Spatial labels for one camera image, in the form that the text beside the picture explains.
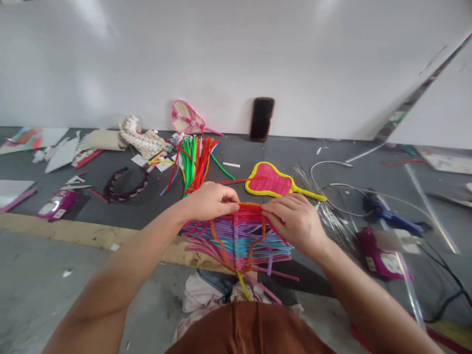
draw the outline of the glue gun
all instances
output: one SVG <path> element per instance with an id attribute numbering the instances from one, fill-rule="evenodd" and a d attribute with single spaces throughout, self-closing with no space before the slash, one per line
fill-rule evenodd
<path id="1" fill-rule="evenodd" d="M 364 208 L 372 210 L 378 218 L 385 220 L 397 229 L 407 230 L 415 236 L 420 236 L 424 232 L 421 226 L 393 212 L 379 195 L 367 193 L 364 197 Z"/>

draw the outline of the handle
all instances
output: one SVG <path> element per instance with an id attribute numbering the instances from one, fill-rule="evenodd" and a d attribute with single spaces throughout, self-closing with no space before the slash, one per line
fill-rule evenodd
<path id="1" fill-rule="evenodd" d="M 297 193 L 306 195 L 307 197 L 311 197 L 311 198 L 313 198 L 313 199 L 319 200 L 320 202 L 326 202 L 326 200 L 327 200 L 327 198 L 326 198 L 325 196 L 321 196 L 321 195 L 318 195 L 318 194 L 309 192 L 309 191 L 307 191 L 307 190 L 298 188 L 297 186 L 294 186 L 294 187 L 292 188 L 292 190 L 293 190 L 294 192 L 297 192 Z"/>
<path id="2" fill-rule="evenodd" d="M 217 132 L 216 130 L 210 129 L 210 128 L 208 128 L 206 125 L 205 125 L 205 129 L 208 130 L 208 131 L 210 131 L 210 132 L 212 132 L 212 133 L 215 133 L 215 134 L 218 134 L 218 135 L 220 135 L 220 136 L 223 136 L 223 134 L 221 134 L 220 132 Z"/>
<path id="3" fill-rule="evenodd" d="M 412 223 L 411 221 L 401 217 L 400 215 L 393 214 L 391 221 L 394 225 L 397 225 L 399 229 L 407 230 L 412 235 L 421 235 L 424 230 L 421 226 Z"/>

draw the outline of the hand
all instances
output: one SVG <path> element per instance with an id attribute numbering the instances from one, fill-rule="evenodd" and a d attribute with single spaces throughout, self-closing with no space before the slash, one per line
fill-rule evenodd
<path id="1" fill-rule="evenodd" d="M 272 199 L 261 208 L 280 236 L 299 251 L 317 256 L 330 244 L 317 210 L 303 195 L 287 194 Z"/>
<path id="2" fill-rule="evenodd" d="M 210 220 L 239 210 L 234 189 L 214 182 L 205 182 L 187 198 L 176 203 L 184 221 Z"/>

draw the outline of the finger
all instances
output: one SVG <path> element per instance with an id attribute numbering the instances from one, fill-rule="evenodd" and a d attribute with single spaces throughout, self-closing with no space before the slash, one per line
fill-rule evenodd
<path id="1" fill-rule="evenodd" d="M 271 212 L 281 219 L 287 220 L 293 216 L 294 210 L 280 203 L 267 203 L 261 205 L 262 210 Z"/>
<path id="2" fill-rule="evenodd" d="M 290 200 L 294 201 L 298 205 L 304 205 L 304 202 L 302 202 L 300 199 L 295 197 L 295 193 L 290 193 L 285 196 L 285 198 L 289 198 Z"/>
<path id="3" fill-rule="evenodd" d="M 287 197 L 280 197 L 280 198 L 273 199 L 269 202 L 269 204 L 282 204 L 292 210 L 300 209 L 300 204 L 298 204 L 298 201 L 295 201 L 294 199 L 287 198 Z"/>
<path id="4" fill-rule="evenodd" d="M 296 198 L 297 200 L 301 201 L 304 204 L 310 204 L 309 200 L 306 199 L 306 197 L 303 194 L 291 193 L 290 196 Z"/>
<path id="5" fill-rule="evenodd" d="M 231 214 L 239 210 L 239 204 L 237 203 L 220 203 L 218 206 L 218 216 Z"/>
<path id="6" fill-rule="evenodd" d="M 269 220 L 270 224 L 272 225 L 272 227 L 275 229 L 277 233 L 280 234 L 285 230 L 284 223 L 282 222 L 282 220 L 280 220 L 279 217 L 277 217 L 277 215 L 271 212 L 267 212 L 267 211 L 263 211 L 262 215 L 265 216 Z"/>
<path id="7" fill-rule="evenodd" d="M 233 203 L 239 203 L 239 197 L 234 189 L 231 187 L 223 186 L 220 184 L 221 189 L 221 200 L 229 201 Z"/>

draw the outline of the paper roll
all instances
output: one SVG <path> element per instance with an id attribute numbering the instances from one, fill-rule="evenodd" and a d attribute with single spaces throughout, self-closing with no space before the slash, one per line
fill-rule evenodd
<path id="1" fill-rule="evenodd" d="M 94 130 L 88 135 L 90 146 L 95 149 L 125 151 L 128 143 L 115 130 Z"/>

